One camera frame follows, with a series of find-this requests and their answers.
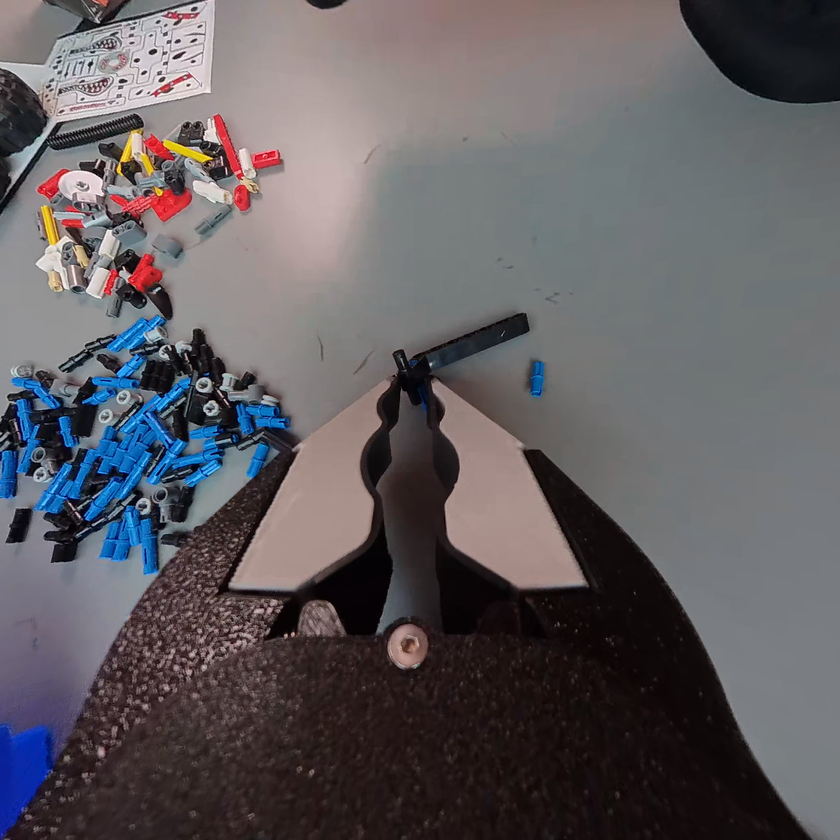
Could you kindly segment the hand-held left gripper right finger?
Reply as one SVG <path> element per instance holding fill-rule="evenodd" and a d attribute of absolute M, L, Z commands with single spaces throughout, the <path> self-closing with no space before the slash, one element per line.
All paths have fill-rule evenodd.
<path fill-rule="evenodd" d="M 427 422 L 445 547 L 516 592 L 587 587 L 523 443 L 440 380 L 429 383 Z"/>

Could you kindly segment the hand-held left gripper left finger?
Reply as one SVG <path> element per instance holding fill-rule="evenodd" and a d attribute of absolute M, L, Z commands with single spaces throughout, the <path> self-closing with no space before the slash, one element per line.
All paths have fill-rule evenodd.
<path fill-rule="evenodd" d="M 325 580 L 382 528 L 377 486 L 392 463 L 401 389 L 385 380 L 304 439 L 229 581 L 290 594 Z"/>

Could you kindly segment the black toy beam with holes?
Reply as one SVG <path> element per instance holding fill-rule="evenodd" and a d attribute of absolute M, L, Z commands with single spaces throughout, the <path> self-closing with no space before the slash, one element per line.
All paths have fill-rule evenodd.
<path fill-rule="evenodd" d="M 439 343 L 428 350 L 415 353 L 407 361 L 406 374 L 420 382 L 452 364 L 520 338 L 529 332 L 528 315 L 525 312 L 518 312 L 457 338 Z"/>

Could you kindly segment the grey desk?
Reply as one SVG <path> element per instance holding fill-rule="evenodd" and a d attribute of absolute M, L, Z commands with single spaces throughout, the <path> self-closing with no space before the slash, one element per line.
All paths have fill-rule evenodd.
<path fill-rule="evenodd" d="M 278 149 L 249 212 L 165 232 L 200 326 L 307 437 L 424 350 L 685 607 L 765 773 L 838 838 L 838 106 L 725 80 L 675 2 L 217 2 L 211 94 Z M 544 363 L 530 396 L 533 361 Z"/>

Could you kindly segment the pile of blue black pins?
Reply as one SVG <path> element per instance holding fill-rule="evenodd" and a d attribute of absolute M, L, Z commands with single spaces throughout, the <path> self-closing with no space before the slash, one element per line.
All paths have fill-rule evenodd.
<path fill-rule="evenodd" d="M 169 341 L 161 315 L 85 343 L 58 374 L 11 368 L 2 391 L 1 498 L 25 480 L 35 502 L 2 525 L 2 547 L 25 542 L 35 518 L 53 564 L 68 564 L 101 535 L 99 557 L 140 556 L 157 574 L 160 547 L 179 548 L 197 488 L 234 452 L 249 455 L 251 480 L 295 446 L 291 419 L 256 374 L 226 368 L 195 329 Z"/>

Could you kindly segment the pile of mixed toy parts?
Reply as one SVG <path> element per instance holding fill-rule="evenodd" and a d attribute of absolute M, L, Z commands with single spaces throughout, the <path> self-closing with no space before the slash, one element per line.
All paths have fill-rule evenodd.
<path fill-rule="evenodd" d="M 159 227 L 197 200 L 210 207 L 194 227 L 203 242 L 234 212 L 249 211 L 259 174 L 284 165 L 278 149 L 237 148 L 219 113 L 185 121 L 164 138 L 131 113 L 52 131 L 46 146 L 92 147 L 96 154 L 38 185 L 35 219 L 43 249 L 35 266 L 52 292 L 101 301 L 113 319 L 125 306 L 151 307 L 159 319 L 171 319 L 164 267 L 181 259 L 187 246 Z"/>

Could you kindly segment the blue storage bin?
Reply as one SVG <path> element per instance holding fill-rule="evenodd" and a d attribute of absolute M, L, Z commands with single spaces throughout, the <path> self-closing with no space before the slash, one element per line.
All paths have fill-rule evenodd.
<path fill-rule="evenodd" d="M 15 824 L 53 767 L 47 727 L 13 732 L 1 726 L 1 837 Z"/>

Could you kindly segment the white sticker sheet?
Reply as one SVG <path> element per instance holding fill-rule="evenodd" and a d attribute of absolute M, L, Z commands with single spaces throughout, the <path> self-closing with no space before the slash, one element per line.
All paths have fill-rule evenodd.
<path fill-rule="evenodd" d="M 209 93 L 214 25 L 214 1 L 188 2 L 58 38 L 41 104 L 69 121 Z"/>

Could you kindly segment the black wrist rest pad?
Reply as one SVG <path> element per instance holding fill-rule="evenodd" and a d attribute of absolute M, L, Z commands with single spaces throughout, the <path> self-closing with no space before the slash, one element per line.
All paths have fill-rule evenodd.
<path fill-rule="evenodd" d="M 838 1 L 680 1 L 679 11 L 740 89 L 777 102 L 839 100 Z"/>

